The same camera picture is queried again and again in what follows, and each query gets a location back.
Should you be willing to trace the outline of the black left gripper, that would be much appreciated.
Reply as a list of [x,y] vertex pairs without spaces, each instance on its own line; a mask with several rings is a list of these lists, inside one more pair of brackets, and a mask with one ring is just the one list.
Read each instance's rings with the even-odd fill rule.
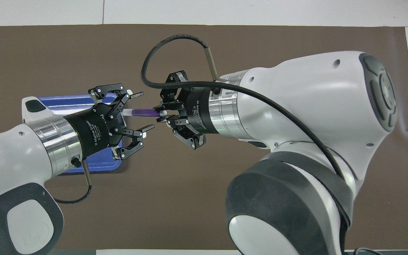
[[[98,104],[108,93],[114,93],[117,98],[109,105]],[[112,158],[123,161],[143,148],[142,140],[146,132],[154,125],[143,126],[141,129],[123,128],[123,117],[120,111],[128,100],[143,96],[143,92],[133,94],[124,89],[123,84],[109,84],[89,89],[89,95],[94,100],[92,108],[64,116],[78,135],[82,158],[87,158],[107,147],[112,148]],[[122,137],[129,137],[132,142],[127,147],[118,146]]]

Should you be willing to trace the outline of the purple pen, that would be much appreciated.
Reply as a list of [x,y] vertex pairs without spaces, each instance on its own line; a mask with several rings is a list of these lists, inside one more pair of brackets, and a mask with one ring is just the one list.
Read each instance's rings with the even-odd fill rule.
[[153,109],[123,109],[122,110],[123,116],[131,116],[131,117],[164,117],[167,115],[167,111],[154,111]]

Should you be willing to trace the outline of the blue plastic tray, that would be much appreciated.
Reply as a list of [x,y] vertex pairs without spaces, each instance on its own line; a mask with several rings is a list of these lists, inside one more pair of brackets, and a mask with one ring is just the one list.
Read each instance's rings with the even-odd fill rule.
[[[37,97],[37,99],[45,107],[49,108],[53,114],[61,116],[83,111],[94,105],[94,101],[88,94],[46,96]],[[113,171],[120,166],[120,161],[112,158],[112,150],[110,148],[88,156],[86,161],[91,173]]]

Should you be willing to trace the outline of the brown table mat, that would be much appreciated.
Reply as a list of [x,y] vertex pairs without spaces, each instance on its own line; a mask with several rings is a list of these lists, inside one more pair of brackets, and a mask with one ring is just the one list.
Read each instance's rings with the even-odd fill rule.
[[[381,60],[395,87],[398,122],[370,163],[345,248],[408,250],[408,47],[404,27],[62,25],[0,27],[0,132],[21,123],[26,96],[86,94],[122,83],[158,105],[140,79],[151,48],[192,34],[212,50],[220,75],[317,53],[355,50]],[[233,250],[225,221],[230,181],[269,150],[220,135],[192,150],[156,123],[145,146],[113,172],[92,176],[86,200],[61,205],[57,249]]]

